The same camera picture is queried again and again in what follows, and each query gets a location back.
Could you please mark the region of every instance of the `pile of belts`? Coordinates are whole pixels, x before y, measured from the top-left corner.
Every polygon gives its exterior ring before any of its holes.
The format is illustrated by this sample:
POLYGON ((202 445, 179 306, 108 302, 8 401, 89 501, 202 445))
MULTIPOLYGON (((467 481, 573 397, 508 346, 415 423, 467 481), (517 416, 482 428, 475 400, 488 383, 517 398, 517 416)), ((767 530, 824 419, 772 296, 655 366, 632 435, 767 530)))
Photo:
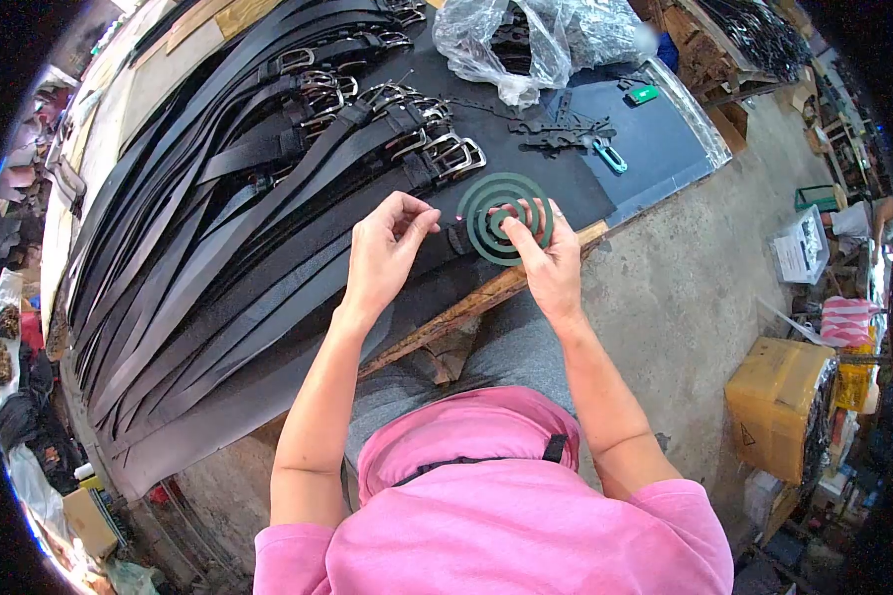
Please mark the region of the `pile of belts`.
MULTIPOLYGON (((65 311, 109 457, 172 422, 346 281, 350 230, 393 189, 486 164, 448 104, 359 68, 407 47, 414 0, 286 0, 206 59, 119 160, 70 255, 65 311)), ((472 252, 462 226, 412 274, 472 252)))

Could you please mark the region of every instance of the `person's right hand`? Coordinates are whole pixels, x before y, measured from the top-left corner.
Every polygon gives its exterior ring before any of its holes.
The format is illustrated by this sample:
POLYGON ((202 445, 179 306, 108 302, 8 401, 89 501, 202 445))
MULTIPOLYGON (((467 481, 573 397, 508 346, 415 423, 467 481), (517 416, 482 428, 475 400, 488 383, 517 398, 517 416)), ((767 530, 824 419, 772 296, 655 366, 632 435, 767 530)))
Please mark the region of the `person's right hand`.
MULTIPOLYGON (((539 247, 526 226, 529 222, 507 217, 501 225, 523 258, 529 291, 539 309, 555 330, 565 329, 585 319, 582 311, 582 284, 579 278, 579 237, 572 231, 562 211, 549 201, 554 224, 545 250, 539 247)), ((540 232, 546 222, 540 219, 540 232)))

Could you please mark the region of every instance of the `white label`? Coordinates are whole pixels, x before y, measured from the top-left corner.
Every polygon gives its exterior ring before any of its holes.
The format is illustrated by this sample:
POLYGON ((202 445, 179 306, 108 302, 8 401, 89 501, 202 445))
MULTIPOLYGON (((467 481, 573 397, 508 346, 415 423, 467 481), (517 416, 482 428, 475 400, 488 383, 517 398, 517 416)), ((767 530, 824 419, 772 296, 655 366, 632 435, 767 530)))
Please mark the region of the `white label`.
POLYGON ((781 274, 789 283, 806 283, 810 280, 810 270, 804 261, 804 251, 797 234, 786 235, 774 240, 777 261, 781 265, 781 274))

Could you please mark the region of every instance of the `pant leg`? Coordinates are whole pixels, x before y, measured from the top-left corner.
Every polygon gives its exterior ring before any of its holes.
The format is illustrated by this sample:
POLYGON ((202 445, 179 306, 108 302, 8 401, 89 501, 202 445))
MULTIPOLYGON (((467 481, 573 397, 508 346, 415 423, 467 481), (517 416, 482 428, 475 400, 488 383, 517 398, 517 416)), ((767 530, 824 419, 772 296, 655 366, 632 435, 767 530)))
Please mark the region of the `pant leg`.
POLYGON ((562 347, 529 291, 483 315, 473 351, 450 392, 502 386, 538 390, 575 415, 562 347))
POLYGON ((357 383, 345 444, 345 456, 355 468, 361 449, 374 432, 443 397, 422 358, 420 353, 410 353, 357 383))

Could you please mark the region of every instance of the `gray fabric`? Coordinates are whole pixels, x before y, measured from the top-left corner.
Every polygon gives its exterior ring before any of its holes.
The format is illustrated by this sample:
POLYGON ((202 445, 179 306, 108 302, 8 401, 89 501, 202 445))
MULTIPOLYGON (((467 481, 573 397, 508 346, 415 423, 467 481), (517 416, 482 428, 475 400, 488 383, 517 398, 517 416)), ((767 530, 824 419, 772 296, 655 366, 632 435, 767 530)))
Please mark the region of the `gray fabric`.
POLYGON ((458 392, 503 386, 533 388, 575 415, 562 348, 529 292, 484 314, 460 379, 446 390, 433 384, 432 370, 417 351, 361 381, 354 392, 345 455, 357 464, 368 438, 410 411, 458 392))
POLYGON ((844 254, 853 252, 873 234, 867 201, 860 201, 840 212, 832 212, 830 222, 833 224, 833 233, 840 242, 840 251, 844 254))

